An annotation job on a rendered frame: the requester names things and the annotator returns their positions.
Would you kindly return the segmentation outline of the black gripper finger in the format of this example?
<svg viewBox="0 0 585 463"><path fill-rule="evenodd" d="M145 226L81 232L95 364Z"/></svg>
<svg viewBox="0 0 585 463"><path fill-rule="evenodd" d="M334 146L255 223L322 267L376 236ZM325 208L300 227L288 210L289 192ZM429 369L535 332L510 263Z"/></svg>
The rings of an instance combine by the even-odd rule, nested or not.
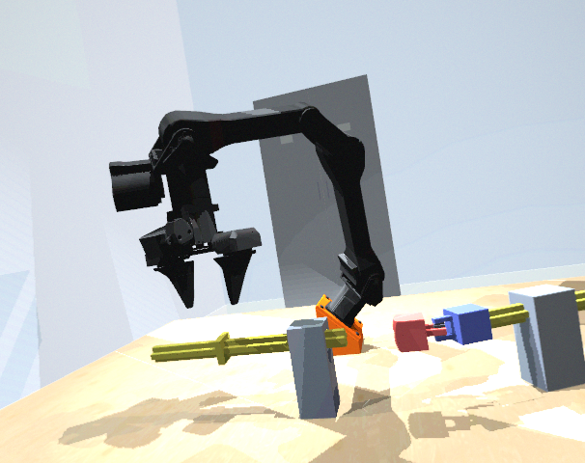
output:
<svg viewBox="0 0 585 463"><path fill-rule="evenodd" d="M214 259L223 270L231 305L238 303L245 273L253 254L256 254L256 250Z"/></svg>
<svg viewBox="0 0 585 463"><path fill-rule="evenodd" d="M167 276L187 309L194 306L194 260L153 269Z"/></svg>

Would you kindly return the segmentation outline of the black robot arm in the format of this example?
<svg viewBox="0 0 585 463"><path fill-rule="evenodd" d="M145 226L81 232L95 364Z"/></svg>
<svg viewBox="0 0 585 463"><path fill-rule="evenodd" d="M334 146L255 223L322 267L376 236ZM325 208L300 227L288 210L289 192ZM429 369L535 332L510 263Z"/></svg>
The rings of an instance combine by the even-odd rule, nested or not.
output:
<svg viewBox="0 0 585 463"><path fill-rule="evenodd" d="M383 300L385 274L371 246L360 186L364 145L318 108L297 102L228 114L169 112L160 121L150 159L109 163L114 204L117 212L158 206L165 198L162 175L167 178L171 204L210 197L206 170L218 164L210 154L230 144L296 133L316 146L333 184L346 242L344 253L338 255L340 278L346 283L324 308L350 328L366 303L375 307ZM199 227L188 211L179 219L172 215L165 226L139 240L148 259L170 257L189 242L202 244Z"/></svg>

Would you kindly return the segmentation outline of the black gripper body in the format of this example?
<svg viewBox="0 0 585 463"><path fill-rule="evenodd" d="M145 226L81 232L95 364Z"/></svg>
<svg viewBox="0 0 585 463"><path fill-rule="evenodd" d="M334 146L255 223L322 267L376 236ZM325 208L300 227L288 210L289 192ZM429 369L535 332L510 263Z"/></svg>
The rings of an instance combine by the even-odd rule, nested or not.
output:
<svg viewBox="0 0 585 463"><path fill-rule="evenodd" d="M214 211L219 210L218 204L212 204L210 197L195 198L172 203L172 211L167 212L167 218L172 215L173 218L182 218L182 213L188 211L194 216L195 222L199 227L202 244L191 245L189 242L178 249L172 256L167 258L146 258L147 267L163 267L184 262L190 256L215 252L217 255L224 256L240 254L252 251L252 248L263 246L261 235L255 228L247 228L234 231L217 231ZM205 246L204 243L208 243ZM204 249L206 248L206 249ZM199 250L201 249L201 250ZM196 251L194 251L196 250Z"/></svg>

